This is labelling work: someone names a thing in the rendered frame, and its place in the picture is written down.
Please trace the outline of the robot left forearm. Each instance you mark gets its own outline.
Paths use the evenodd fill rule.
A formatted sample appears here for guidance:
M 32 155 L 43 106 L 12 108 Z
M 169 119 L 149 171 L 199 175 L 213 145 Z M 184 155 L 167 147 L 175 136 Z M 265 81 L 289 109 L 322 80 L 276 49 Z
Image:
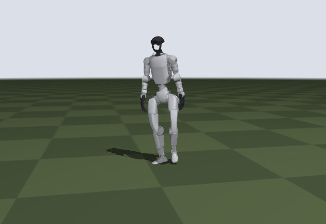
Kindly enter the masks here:
M 180 75 L 179 75 L 179 78 L 180 78 L 180 80 L 177 81 L 177 82 L 175 82 L 175 85 L 176 85 L 176 87 L 177 87 L 178 95 L 179 95 L 179 94 L 182 94 L 182 97 L 183 97 L 183 96 L 185 95 L 185 93 L 184 93 L 184 91 L 183 91 L 183 87 L 182 87 L 182 82 L 181 82 L 181 77 L 180 77 Z

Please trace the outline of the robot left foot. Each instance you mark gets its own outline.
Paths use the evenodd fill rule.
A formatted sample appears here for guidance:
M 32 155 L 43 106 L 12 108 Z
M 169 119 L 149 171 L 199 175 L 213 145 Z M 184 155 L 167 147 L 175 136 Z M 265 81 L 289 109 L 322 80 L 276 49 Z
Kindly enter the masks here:
M 176 163 L 176 162 L 178 161 L 177 150 L 176 150 L 176 152 L 174 152 L 174 150 L 173 150 L 173 152 L 172 152 L 172 150 L 171 150 L 171 161 L 172 161 L 173 163 Z

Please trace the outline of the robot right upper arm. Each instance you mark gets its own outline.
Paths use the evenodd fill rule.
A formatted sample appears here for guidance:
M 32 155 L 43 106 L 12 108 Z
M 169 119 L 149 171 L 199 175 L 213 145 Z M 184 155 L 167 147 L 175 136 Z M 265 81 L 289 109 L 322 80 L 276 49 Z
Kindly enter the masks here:
M 149 58 L 144 58 L 144 75 L 143 75 L 143 81 L 144 82 L 149 82 L 150 81 L 150 63 L 149 63 Z

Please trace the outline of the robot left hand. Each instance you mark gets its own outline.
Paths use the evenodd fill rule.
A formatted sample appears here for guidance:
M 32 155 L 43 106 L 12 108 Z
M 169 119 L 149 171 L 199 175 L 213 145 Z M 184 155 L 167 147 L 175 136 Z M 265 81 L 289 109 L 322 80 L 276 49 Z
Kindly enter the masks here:
M 182 97 L 182 94 L 179 94 L 179 99 L 180 99 L 180 104 L 178 106 L 178 108 L 180 108 L 179 110 L 181 110 L 184 107 L 184 96 Z

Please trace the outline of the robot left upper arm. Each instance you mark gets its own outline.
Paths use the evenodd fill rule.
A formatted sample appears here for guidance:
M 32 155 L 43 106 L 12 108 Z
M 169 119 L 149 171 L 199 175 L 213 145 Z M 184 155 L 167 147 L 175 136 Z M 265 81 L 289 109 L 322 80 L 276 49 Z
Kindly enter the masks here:
M 168 55 L 167 56 L 168 62 L 171 64 L 171 68 L 173 71 L 173 80 L 178 81 L 180 80 L 179 74 L 178 74 L 178 64 L 177 64 L 177 58 L 174 55 Z

